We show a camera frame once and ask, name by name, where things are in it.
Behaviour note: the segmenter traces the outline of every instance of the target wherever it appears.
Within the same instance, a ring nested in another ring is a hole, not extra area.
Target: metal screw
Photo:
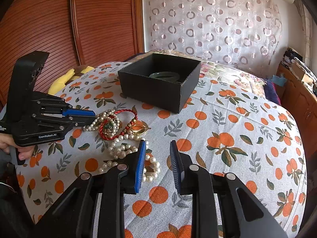
[[[226,177],[229,179],[229,180],[234,180],[236,178],[236,176],[233,174],[233,173],[227,173]]]
[[[193,165],[189,166],[189,169],[192,170],[192,171],[198,171],[199,170],[199,166],[193,164]]]
[[[83,173],[80,175],[80,178],[82,180],[88,180],[90,178],[90,174],[89,173]]]
[[[125,164],[120,164],[118,165],[118,169],[123,171],[123,170],[126,170],[127,166]]]

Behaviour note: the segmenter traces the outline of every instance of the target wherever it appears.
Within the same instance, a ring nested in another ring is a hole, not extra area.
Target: brown louvered door
[[[75,0],[84,61],[98,66],[137,53],[131,0]]]
[[[14,0],[0,22],[0,100],[6,103],[16,60],[34,50],[50,53],[35,90],[78,65],[69,17],[69,0]]]

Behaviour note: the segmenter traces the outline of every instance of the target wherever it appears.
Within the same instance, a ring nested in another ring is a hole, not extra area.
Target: human hand
[[[9,154],[9,146],[13,146],[18,149],[20,160],[30,158],[34,149],[34,146],[19,147],[15,144],[12,135],[0,133],[0,149],[2,149],[6,154]]]

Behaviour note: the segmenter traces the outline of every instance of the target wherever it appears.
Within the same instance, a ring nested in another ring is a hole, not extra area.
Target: tablecloth
[[[173,114],[122,94],[117,71],[126,65],[103,64],[57,94],[73,107],[95,113],[133,108],[147,129],[143,136],[161,163],[161,172],[152,183],[142,183],[139,194],[125,195],[126,237],[190,237],[192,198],[178,196],[174,186],[169,157],[173,139],[181,152],[210,173],[235,173],[288,236],[295,237],[305,208],[306,162],[291,114],[260,96],[204,75],[180,114]],[[136,83],[133,88],[142,92],[147,87]],[[132,117],[126,112],[119,118],[125,126]],[[76,128],[62,141],[35,147],[31,159],[16,168],[35,223],[80,173],[99,173],[104,161],[112,159],[108,146],[96,131]]]

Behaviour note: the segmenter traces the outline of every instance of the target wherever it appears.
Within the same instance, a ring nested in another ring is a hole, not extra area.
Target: black box
[[[174,55],[151,54],[118,71],[125,96],[179,113],[199,80],[201,62]],[[156,72],[176,72],[177,82],[150,78]]]

